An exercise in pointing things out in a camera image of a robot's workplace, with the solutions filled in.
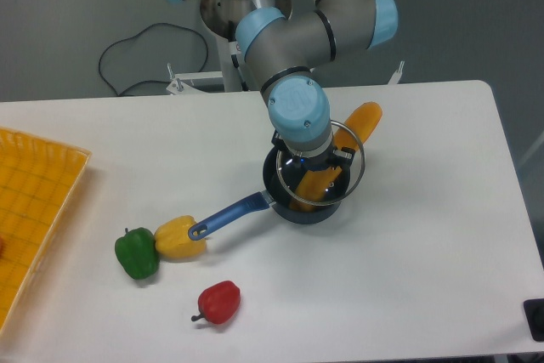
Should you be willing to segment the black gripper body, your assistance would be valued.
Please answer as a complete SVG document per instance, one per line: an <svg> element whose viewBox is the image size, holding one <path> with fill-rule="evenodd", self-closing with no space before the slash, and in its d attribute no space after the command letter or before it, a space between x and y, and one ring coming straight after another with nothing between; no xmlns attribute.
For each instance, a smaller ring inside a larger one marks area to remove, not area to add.
<svg viewBox="0 0 544 363"><path fill-rule="evenodd" d="M301 156L294 151L288 150L286 153L286 168L296 171L324 171L329 167L334 167L335 149L335 145L329 145L317 156Z"/></svg>

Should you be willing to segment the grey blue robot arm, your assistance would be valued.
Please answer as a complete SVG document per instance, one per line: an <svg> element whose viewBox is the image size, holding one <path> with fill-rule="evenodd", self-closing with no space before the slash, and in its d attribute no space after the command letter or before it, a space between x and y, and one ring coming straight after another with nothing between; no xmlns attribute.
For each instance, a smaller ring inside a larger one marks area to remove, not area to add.
<svg viewBox="0 0 544 363"><path fill-rule="evenodd" d="M240 18L222 12L221 19L234 26L241 57L275 130L310 169L331 166L337 155L328 104L312 103L310 115L295 120L280 111L272 95L282 88L294 95L301 81L311 78L311 69L391 39L399 24L394 0L314 0L314 11L294 20L281 12L277 0L234 1L248 1L248 11Z"/></svg>

